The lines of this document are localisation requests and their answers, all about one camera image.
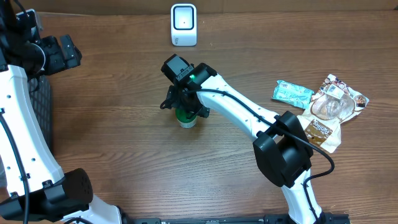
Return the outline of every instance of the wood grain surface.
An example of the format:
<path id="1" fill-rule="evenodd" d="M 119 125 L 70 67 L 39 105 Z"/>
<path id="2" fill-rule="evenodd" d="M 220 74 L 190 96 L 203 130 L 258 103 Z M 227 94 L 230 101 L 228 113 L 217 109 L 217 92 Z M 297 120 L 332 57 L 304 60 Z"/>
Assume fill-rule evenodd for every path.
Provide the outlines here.
<path id="1" fill-rule="evenodd" d="M 277 80 L 317 90 L 335 74 L 370 99 L 342 126 L 335 171 L 312 182 L 325 212 L 352 223 L 398 219 L 398 11 L 198 15 L 196 47 L 174 47 L 168 16 L 44 17 L 44 35 L 70 34 L 82 65 L 50 77 L 55 158 L 84 168 L 95 194 L 132 217 L 287 213 L 257 169 L 251 142 L 211 112 L 192 129 L 160 110 L 173 53 L 205 62 L 242 94 L 280 114 Z M 329 168 L 315 153 L 312 171 Z M 0 220 L 1 223 L 13 223 Z"/>
<path id="2" fill-rule="evenodd" d="M 23 0 L 25 8 L 86 15 L 170 14 L 185 0 Z M 398 0 L 190 0 L 198 13 L 393 10 Z"/>

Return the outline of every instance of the teal snack wrapper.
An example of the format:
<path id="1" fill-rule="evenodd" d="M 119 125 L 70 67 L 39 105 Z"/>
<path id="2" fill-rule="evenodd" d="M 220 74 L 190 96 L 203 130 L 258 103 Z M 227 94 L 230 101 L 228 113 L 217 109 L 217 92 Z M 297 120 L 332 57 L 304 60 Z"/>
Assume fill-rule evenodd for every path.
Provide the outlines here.
<path id="1" fill-rule="evenodd" d="M 299 108 L 308 108 L 311 102 L 311 96 L 314 94 L 312 90 L 283 80 L 278 80 L 277 83 L 278 85 L 275 87 L 272 99 L 279 100 Z"/>

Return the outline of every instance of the plastic food package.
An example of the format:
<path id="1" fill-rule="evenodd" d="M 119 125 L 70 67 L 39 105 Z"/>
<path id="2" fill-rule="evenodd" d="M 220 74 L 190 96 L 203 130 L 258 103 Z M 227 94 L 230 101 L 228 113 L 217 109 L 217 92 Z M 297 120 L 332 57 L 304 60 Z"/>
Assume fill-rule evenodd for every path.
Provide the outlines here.
<path id="1" fill-rule="evenodd" d="M 360 114 L 369 99 L 328 75 L 309 108 L 297 116 L 310 143 L 332 153 L 341 144 L 340 124 Z"/>
<path id="2" fill-rule="evenodd" d="M 278 85 L 275 87 L 272 99 L 279 100 L 299 108 L 308 108 L 311 96 L 313 95 L 312 90 L 283 80 L 278 80 L 277 83 Z"/>

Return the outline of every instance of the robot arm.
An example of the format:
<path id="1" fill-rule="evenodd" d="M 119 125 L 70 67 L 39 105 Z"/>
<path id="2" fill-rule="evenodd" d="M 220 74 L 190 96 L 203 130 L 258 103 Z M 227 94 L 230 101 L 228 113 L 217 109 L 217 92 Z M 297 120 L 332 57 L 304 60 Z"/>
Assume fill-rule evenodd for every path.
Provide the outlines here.
<path id="1" fill-rule="evenodd" d="M 62 47 L 55 37 L 40 38 L 37 16 L 32 9 L 15 16 L 10 1 L 0 1 L 0 156 L 10 195 L 0 203 L 0 215 L 24 223 L 67 222 L 76 217 L 80 223 L 84 222 L 79 218 L 90 223 L 130 223 L 122 210 L 93 194 L 83 169 L 64 174 L 45 142 L 35 112 L 42 114 L 49 102 L 44 100 L 39 77 L 79 66 L 81 54 L 68 35 L 60 38 Z M 37 79 L 33 90 L 38 93 L 37 111 L 29 96 L 31 79 Z"/>
<path id="2" fill-rule="evenodd" d="M 202 117 L 207 117 L 209 109 L 213 109 L 227 117 L 253 142 L 260 171 L 273 184 L 282 187 L 290 218 L 299 224 L 312 224 L 316 221 L 303 187 L 304 180 L 310 176 L 312 150 L 287 136 L 275 143 L 274 138 L 277 134 L 282 135 L 281 133 L 260 121 L 241 103 L 219 91 L 235 96 L 265 120 L 307 140 L 293 114 L 286 112 L 279 116 L 258 106 L 230 87 L 221 75 L 204 63 L 194 68 L 183 58 L 173 55 L 164 63 L 162 71 L 174 86 L 169 88 L 169 94 L 161 108 L 175 107 Z M 184 92 L 196 93 L 196 96 Z M 315 200 L 311 183 L 308 182 L 307 186 L 311 204 L 320 218 L 322 210 Z"/>

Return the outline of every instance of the white device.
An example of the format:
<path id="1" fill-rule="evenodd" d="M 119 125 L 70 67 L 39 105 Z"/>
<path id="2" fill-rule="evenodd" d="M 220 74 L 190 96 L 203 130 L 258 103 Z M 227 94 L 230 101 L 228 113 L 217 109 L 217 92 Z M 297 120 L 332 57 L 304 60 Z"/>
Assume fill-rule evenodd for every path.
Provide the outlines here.
<path id="1" fill-rule="evenodd" d="M 175 4 L 171 8 L 172 43 L 175 46 L 197 44 L 197 9 L 193 4 Z"/>

